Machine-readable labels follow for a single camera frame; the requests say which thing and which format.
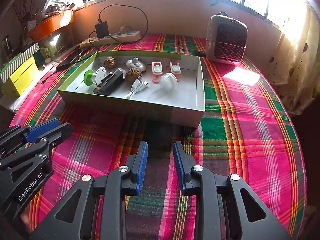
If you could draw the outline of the green suction cup gadget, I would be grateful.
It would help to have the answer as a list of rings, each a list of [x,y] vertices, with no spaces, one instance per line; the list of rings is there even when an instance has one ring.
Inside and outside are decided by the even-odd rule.
[[[87,86],[91,86],[93,84],[96,84],[95,82],[95,72],[91,69],[88,69],[84,73],[84,83]]]

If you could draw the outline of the striped white green box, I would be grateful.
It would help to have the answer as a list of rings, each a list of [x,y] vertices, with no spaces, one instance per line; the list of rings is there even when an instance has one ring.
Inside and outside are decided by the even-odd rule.
[[[39,51],[40,46],[35,42],[30,48],[28,48],[23,53],[19,53],[13,60],[5,64],[5,67],[1,70],[1,81],[5,83],[10,76],[17,70],[27,59],[32,57],[37,51]]]

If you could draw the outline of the clear round white-lid jar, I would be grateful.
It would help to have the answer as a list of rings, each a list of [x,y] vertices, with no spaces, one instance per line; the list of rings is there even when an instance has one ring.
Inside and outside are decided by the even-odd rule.
[[[178,80],[172,73],[166,73],[160,77],[159,80],[160,88],[164,91],[172,91],[177,86]]]

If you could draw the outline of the black phone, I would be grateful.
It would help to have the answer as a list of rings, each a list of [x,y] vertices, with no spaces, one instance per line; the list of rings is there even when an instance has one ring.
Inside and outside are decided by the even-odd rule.
[[[60,71],[65,69],[66,67],[70,66],[71,64],[75,63],[78,58],[82,56],[82,49],[80,46],[76,46],[73,50],[73,52],[67,56],[66,59],[64,59],[58,66],[56,66],[56,70]]]

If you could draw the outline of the white round disc gadget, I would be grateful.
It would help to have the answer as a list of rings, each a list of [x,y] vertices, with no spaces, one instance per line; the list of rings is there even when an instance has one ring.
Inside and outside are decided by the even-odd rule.
[[[100,85],[105,77],[110,74],[105,67],[99,67],[93,76],[93,82],[96,86]]]

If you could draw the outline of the brown walnut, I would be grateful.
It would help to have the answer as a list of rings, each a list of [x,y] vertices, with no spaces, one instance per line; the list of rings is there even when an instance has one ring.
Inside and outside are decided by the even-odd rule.
[[[104,60],[104,67],[106,69],[112,69],[114,68],[116,65],[116,60],[114,57],[112,56],[108,56],[105,60]]]
[[[136,68],[131,68],[126,74],[125,74],[125,80],[127,82],[133,83],[136,79],[138,79],[141,76],[140,70]]]

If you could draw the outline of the pink case green lid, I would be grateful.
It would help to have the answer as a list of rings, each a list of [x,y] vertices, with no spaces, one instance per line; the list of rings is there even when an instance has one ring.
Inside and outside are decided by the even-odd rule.
[[[158,83],[163,75],[162,63],[152,62],[152,81]]]

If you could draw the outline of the black rectangular battery case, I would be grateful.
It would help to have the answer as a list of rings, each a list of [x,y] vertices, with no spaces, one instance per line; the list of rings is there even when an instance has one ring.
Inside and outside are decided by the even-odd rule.
[[[110,72],[102,79],[101,83],[93,89],[93,93],[105,96],[111,95],[124,82],[124,75],[125,70],[122,68],[117,68],[113,72]]]

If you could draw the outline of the black charger adapter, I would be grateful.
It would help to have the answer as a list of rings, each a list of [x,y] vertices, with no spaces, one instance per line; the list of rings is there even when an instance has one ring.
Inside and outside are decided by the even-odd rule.
[[[95,31],[97,33],[97,38],[105,38],[109,35],[107,22],[98,22],[95,25]]]

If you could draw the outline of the grey red mesh heater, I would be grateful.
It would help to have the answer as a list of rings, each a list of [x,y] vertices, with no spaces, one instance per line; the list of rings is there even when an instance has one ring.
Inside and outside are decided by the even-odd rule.
[[[218,12],[208,21],[205,51],[196,50],[194,54],[212,62],[237,64],[244,56],[247,35],[244,23],[229,17],[224,11]]]

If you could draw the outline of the white power strip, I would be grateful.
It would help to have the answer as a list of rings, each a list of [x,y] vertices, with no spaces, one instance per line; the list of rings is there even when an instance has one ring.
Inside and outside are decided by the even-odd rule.
[[[107,37],[97,38],[97,37],[90,37],[90,39],[86,39],[80,43],[80,48],[87,48],[94,45],[96,47],[105,46],[108,44],[115,44],[115,43],[128,43],[128,42],[136,42],[141,38],[140,31],[128,31],[123,34],[111,34]]]

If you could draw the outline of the blue-white round knob toy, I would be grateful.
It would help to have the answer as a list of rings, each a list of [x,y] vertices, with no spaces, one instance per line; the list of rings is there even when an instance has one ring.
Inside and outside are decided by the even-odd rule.
[[[134,57],[133,59],[130,59],[126,62],[126,66],[127,68],[131,69],[131,68],[135,68],[137,70],[139,70],[141,73],[146,71],[146,66],[145,64],[139,60],[139,58]]]

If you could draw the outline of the yellow box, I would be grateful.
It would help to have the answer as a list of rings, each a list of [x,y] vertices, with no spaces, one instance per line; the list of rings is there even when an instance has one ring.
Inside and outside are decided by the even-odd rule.
[[[3,94],[9,98],[21,96],[38,73],[39,70],[35,59],[31,56],[21,64],[2,85]]]

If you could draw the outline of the white and green cardboard tray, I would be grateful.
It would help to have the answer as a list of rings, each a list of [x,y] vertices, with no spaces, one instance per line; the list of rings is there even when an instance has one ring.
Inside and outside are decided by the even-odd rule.
[[[93,93],[95,84],[84,83],[84,73],[94,72],[104,67],[104,60],[112,56],[116,60],[113,72],[117,68],[130,70],[126,62],[139,58],[146,66],[146,71],[133,83],[124,82],[109,96]],[[152,62],[161,62],[163,75],[172,73],[170,61],[180,64],[181,74],[175,75],[178,83],[174,90],[164,91],[159,83],[152,81]],[[78,69],[59,87],[59,94],[66,103],[84,105],[91,108],[132,114],[148,119],[196,128],[205,112],[204,79],[199,57],[166,53],[160,51],[99,51],[84,61]]]

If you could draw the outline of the orange planter tray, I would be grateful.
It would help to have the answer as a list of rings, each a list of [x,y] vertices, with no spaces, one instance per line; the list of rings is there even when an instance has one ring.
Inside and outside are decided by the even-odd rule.
[[[50,16],[31,29],[27,33],[27,38],[31,38],[34,42],[38,42],[72,22],[74,22],[73,10],[67,10],[54,16]]]

